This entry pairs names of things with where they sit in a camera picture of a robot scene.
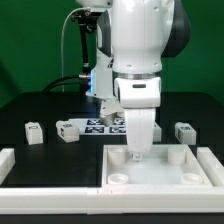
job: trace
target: black cable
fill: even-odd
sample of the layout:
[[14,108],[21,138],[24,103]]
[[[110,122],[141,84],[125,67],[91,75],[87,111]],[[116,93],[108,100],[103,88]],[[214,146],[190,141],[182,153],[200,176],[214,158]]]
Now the black cable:
[[58,83],[58,84],[51,85],[49,88],[45,88],[45,91],[44,92],[50,92],[51,89],[53,89],[55,87],[58,87],[58,86],[72,86],[72,85],[79,86],[78,83]]
[[79,76],[78,75],[71,75],[71,76],[65,76],[63,78],[60,78],[60,79],[56,79],[55,81],[51,82],[49,85],[47,85],[43,90],[42,92],[47,92],[47,90],[49,88],[51,88],[51,86],[55,85],[56,83],[58,82],[62,82],[62,81],[65,81],[65,80],[69,80],[69,79],[78,79]]

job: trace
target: white block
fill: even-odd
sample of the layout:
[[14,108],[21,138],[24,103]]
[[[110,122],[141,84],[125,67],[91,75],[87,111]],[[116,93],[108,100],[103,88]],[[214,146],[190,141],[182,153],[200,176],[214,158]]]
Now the white block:
[[175,136],[181,144],[196,145],[197,132],[188,123],[176,123]]
[[38,122],[25,124],[26,138],[29,145],[43,143],[43,131]]
[[0,184],[15,164],[14,149],[2,149],[0,152]]
[[79,141],[79,128],[69,121],[56,123],[58,135],[67,143]]

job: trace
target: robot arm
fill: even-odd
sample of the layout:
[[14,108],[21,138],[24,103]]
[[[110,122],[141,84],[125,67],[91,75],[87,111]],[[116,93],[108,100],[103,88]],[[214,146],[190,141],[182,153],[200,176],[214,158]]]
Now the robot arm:
[[162,70],[161,55],[176,56],[189,41],[181,0],[78,2],[105,10],[98,20],[98,51],[113,58],[111,77],[124,109],[128,149],[142,154],[152,146],[155,108],[160,106],[161,80],[156,75]]
[[150,150],[155,108],[160,106],[161,53],[168,42],[174,2],[114,0],[112,49],[115,94],[124,108],[128,149],[132,154]]

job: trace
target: black table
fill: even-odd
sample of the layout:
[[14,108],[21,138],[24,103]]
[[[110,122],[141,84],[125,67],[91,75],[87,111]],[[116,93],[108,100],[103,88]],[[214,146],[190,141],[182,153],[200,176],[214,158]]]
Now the black table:
[[[202,93],[162,93],[161,97],[160,144],[178,144],[174,125],[187,122],[197,131],[197,146],[208,146],[224,161],[224,108]],[[26,93],[1,108],[0,149],[13,147],[16,156],[16,165],[1,187],[100,187],[103,145],[126,144],[125,136],[81,136],[79,142],[67,144],[57,136],[55,126],[58,120],[97,118],[99,107],[75,93]],[[40,123],[44,144],[27,144],[24,125],[30,121]],[[191,146],[194,153],[197,146]],[[222,223],[223,218],[223,214],[6,215],[0,216],[0,223]]]

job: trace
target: green background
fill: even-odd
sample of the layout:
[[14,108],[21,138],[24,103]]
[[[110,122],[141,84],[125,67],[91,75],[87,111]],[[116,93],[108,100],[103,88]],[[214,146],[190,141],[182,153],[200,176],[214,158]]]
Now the green background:
[[[224,105],[224,1],[183,3],[191,21],[191,41],[178,57],[163,60],[163,91],[205,92]],[[60,78],[61,29],[76,7],[75,0],[0,1],[0,106]],[[95,37],[88,36],[88,43],[93,66]],[[65,75],[78,74],[81,66],[79,30],[70,22]]]

